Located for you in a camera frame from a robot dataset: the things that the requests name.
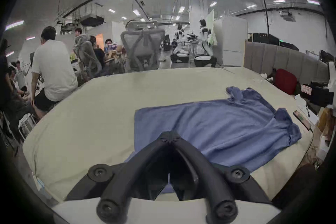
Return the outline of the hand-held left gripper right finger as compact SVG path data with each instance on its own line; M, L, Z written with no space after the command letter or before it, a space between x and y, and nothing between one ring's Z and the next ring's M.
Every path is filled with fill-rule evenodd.
M206 221L228 224L238 216L236 200L272 205L250 171L211 163L192 144L172 131L172 188L179 201L204 198Z

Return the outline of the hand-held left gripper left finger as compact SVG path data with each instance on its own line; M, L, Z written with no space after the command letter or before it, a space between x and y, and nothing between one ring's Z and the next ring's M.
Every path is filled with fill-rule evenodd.
M169 149L173 131L163 132L128 162L109 166L96 164L73 187L65 201L80 201L99 197L96 214L107 224L123 224L127 220L132 187L154 160Z

